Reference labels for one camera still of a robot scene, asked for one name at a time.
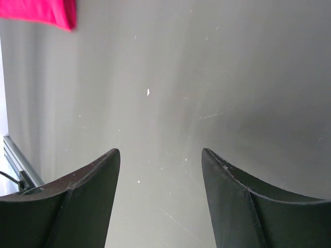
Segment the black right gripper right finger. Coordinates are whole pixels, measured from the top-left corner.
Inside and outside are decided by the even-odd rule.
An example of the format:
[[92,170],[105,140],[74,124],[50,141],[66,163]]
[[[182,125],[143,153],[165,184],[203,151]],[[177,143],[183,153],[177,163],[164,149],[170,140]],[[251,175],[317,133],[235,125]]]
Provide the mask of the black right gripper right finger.
[[330,201],[273,186],[202,150],[217,247],[330,247]]

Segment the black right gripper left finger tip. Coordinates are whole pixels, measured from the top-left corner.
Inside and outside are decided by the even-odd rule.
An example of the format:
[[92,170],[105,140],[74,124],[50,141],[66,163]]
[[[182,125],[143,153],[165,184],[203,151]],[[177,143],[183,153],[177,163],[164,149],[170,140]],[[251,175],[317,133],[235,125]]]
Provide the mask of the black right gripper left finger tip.
[[120,151],[24,193],[1,197],[1,247],[104,247]]

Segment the red t-shirt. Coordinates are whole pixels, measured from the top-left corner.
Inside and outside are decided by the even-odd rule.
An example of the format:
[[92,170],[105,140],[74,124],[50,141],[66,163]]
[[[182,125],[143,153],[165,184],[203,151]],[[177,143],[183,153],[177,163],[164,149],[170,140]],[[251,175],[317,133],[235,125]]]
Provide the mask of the red t-shirt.
[[38,22],[72,31],[77,26],[76,1],[1,1],[1,18]]

